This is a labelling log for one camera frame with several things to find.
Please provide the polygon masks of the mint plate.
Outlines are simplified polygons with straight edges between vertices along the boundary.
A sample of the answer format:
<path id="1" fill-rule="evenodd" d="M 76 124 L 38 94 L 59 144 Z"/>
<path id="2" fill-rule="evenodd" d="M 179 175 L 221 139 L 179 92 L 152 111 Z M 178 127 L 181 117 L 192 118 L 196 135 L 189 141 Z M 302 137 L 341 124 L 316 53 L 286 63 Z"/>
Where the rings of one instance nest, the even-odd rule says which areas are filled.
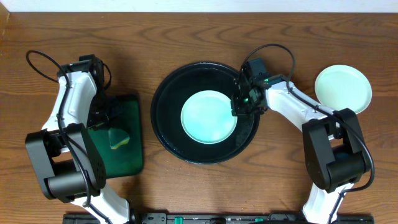
<path id="1" fill-rule="evenodd" d="M 204 90 L 193 94 L 183 104 L 180 121 L 192 140 L 216 144 L 234 132 L 238 118 L 232 115 L 230 98 L 219 91 Z"/>
<path id="2" fill-rule="evenodd" d="M 366 76 L 349 65 L 332 65 L 315 80 L 315 94 L 320 103 L 336 110 L 349 108 L 363 112 L 372 100 L 373 91 Z"/>

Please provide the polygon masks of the mint plate front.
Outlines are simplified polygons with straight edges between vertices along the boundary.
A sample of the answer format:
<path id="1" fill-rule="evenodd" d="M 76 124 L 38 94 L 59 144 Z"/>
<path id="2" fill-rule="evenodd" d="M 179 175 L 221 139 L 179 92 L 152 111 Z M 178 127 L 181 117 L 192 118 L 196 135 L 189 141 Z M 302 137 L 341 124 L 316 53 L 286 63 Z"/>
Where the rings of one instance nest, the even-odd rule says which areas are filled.
<path id="1" fill-rule="evenodd" d="M 332 65 L 315 80 L 315 94 L 320 103 L 336 110 L 349 108 L 363 112 L 372 100 L 373 91 L 366 76 L 349 65 Z"/>

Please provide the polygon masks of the green yellow sponge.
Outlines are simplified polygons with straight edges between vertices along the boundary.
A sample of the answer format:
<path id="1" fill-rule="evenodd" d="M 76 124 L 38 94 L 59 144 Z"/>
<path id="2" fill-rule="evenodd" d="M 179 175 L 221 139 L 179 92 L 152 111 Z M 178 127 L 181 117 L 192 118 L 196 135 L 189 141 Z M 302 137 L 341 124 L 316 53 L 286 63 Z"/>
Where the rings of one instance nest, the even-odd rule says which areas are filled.
<path id="1" fill-rule="evenodd" d="M 108 137 L 110 148 L 113 150 L 126 145 L 130 140 L 129 134 L 126 131 L 118 128 L 110 128 L 108 130 Z"/>

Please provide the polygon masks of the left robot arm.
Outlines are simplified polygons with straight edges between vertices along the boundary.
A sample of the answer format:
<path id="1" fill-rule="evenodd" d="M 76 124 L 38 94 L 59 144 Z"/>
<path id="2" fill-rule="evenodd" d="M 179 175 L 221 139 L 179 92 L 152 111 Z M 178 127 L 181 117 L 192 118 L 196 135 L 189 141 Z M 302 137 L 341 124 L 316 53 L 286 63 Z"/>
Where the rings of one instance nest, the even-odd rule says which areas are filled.
<path id="1" fill-rule="evenodd" d="M 59 91 L 49 119 L 25 139 L 43 195 L 84 208 L 100 223 L 129 223 L 129 203 L 106 183 L 106 168 L 89 130 L 107 128 L 123 110 L 105 94 L 109 68 L 95 55 L 56 65 Z"/>

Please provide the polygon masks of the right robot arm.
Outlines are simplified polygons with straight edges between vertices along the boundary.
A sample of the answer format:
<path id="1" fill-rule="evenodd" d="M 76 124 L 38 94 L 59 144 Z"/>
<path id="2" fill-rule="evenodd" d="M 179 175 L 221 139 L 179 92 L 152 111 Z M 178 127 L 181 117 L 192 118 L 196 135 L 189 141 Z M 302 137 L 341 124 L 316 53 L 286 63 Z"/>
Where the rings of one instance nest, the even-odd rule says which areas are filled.
<path id="1" fill-rule="evenodd" d="M 363 174 L 374 173 L 374 162 L 354 111 L 335 110 L 313 99 L 284 75 L 271 75 L 260 58 L 246 60 L 231 98 L 233 116 L 276 111 L 301 132 L 305 166 L 313 185 L 302 214 L 310 223 L 334 223 L 345 195 L 368 188 L 354 187 Z"/>

